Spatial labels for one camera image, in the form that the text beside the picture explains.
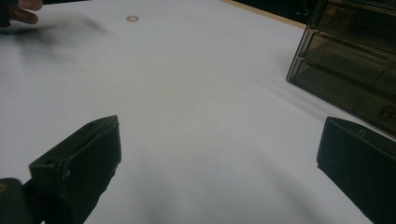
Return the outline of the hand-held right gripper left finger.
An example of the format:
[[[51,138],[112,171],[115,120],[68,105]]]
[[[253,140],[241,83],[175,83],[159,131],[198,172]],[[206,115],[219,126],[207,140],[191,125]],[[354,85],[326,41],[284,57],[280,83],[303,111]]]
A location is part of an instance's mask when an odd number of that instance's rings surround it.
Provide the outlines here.
[[[83,224],[121,161],[119,121],[91,121],[29,165],[34,223]]]

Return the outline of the transparent dark drawer cabinet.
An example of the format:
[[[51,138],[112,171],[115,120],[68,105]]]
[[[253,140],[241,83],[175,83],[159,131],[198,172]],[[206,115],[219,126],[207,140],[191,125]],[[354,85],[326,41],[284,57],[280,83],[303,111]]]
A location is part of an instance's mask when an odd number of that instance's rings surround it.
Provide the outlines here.
[[[396,0],[318,0],[287,81],[396,138]]]

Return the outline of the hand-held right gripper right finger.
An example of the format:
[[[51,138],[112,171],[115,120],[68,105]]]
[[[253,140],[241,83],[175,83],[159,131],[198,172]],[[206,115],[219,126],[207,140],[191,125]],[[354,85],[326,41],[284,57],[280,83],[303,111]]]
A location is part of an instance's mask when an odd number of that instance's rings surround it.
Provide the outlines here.
[[[358,123],[328,117],[317,163],[374,224],[396,224],[396,141]]]

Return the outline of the white table cover sheet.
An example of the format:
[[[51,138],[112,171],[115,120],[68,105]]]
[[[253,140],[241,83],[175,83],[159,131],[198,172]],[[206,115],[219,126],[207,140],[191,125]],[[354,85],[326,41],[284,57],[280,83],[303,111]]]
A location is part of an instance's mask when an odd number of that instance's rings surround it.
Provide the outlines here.
[[[121,163],[86,224],[371,224],[317,167],[342,111],[286,80],[299,27],[220,0],[38,18],[0,29],[0,178],[114,115]]]

